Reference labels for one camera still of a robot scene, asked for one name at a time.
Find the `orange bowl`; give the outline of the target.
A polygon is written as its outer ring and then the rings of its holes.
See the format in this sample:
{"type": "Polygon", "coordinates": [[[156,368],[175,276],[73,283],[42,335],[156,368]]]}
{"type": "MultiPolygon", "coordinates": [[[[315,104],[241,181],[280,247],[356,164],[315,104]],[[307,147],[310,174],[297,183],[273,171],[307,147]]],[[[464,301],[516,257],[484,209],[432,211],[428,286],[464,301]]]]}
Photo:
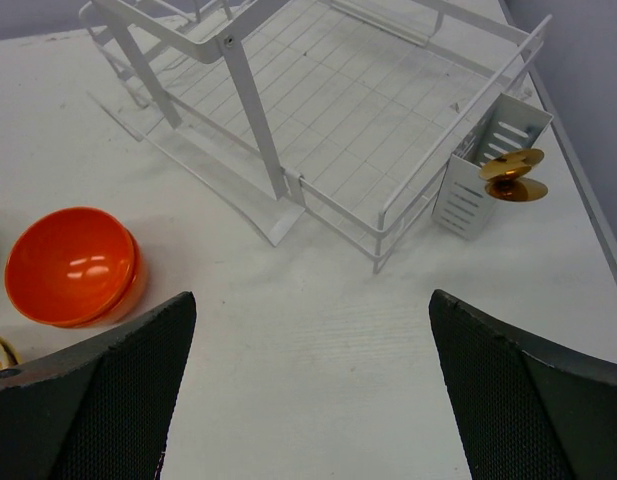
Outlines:
{"type": "Polygon", "coordinates": [[[135,264],[133,278],[124,293],[119,298],[119,301],[103,314],[91,320],[79,323],[72,322],[60,324],[60,328],[80,329],[112,325],[121,321],[122,318],[129,314],[139,303],[148,283],[148,265],[144,259],[142,250],[137,240],[130,231],[127,231],[127,233],[133,243],[135,251],[135,264]]]}
{"type": "Polygon", "coordinates": [[[97,208],[52,212],[14,243],[4,270],[13,307],[38,323],[59,326],[106,313],[131,283],[136,249],[126,227],[97,208]]]}

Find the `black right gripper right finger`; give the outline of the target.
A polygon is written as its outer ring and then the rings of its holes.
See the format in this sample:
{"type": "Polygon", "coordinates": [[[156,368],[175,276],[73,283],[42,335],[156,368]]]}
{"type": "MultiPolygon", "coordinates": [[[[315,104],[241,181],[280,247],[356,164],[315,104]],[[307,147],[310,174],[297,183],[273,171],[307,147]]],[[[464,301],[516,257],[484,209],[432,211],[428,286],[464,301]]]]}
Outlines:
{"type": "Polygon", "coordinates": [[[617,479],[617,364],[437,289],[431,330],[475,479],[617,479]]]}

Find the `tan bowl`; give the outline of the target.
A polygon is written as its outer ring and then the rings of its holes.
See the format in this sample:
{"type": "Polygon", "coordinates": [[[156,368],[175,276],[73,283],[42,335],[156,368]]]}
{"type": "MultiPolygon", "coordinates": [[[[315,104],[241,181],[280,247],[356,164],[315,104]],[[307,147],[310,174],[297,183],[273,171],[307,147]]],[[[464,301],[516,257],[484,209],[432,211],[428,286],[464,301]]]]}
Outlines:
{"type": "Polygon", "coordinates": [[[0,337],[0,371],[13,368],[22,362],[20,355],[14,347],[0,337]]]}

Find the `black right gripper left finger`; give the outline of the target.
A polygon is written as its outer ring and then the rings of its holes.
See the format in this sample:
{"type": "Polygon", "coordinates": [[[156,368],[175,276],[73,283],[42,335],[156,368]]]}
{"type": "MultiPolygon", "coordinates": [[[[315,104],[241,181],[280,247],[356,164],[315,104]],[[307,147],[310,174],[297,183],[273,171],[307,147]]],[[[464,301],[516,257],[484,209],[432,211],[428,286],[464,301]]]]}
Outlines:
{"type": "Polygon", "coordinates": [[[182,292],[0,370],[0,479],[158,479],[196,324],[182,292]]]}

